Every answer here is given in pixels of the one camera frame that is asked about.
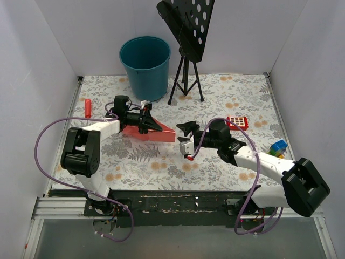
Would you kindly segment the red plastic trash bag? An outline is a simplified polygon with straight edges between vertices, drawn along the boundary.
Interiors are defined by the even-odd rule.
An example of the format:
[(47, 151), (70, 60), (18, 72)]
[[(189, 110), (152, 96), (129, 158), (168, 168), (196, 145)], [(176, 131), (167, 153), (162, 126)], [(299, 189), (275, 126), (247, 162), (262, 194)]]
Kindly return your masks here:
[(155, 120), (162, 131), (148, 130), (148, 133), (140, 134), (136, 126), (127, 126), (122, 133), (128, 137), (141, 140), (141, 141), (152, 141), (152, 142), (175, 142), (176, 132), (168, 126)]

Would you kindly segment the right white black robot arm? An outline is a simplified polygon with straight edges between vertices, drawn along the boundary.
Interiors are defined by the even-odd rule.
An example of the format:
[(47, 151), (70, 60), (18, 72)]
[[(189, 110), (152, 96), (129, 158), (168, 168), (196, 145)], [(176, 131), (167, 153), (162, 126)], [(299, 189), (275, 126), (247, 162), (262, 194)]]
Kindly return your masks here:
[(224, 162), (250, 169), (277, 182), (276, 186), (270, 187), (255, 185), (253, 192), (247, 192), (232, 205), (234, 213), (242, 210), (254, 215), (264, 208), (283, 207), (310, 217), (330, 194), (330, 188), (310, 160), (286, 160), (256, 152), (232, 137), (222, 119), (213, 120), (203, 131), (196, 121), (178, 124), (177, 128), (184, 133), (178, 140), (180, 152), (186, 159), (193, 160), (200, 148), (214, 148)]

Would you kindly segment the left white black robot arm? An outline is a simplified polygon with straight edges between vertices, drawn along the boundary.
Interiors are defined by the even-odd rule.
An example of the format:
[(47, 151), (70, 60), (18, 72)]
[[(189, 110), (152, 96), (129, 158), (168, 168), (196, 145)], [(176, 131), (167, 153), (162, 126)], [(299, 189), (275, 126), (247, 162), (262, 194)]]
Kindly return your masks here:
[(139, 134), (162, 131), (150, 114), (151, 102), (142, 101), (139, 107), (134, 108), (131, 104), (128, 96), (115, 96), (113, 107), (102, 120), (82, 128), (71, 127), (60, 160), (61, 167), (74, 175), (86, 189), (87, 197), (97, 201), (96, 209), (104, 216), (114, 211), (115, 203), (108, 198), (110, 188), (97, 172), (101, 142), (129, 126), (135, 127)]

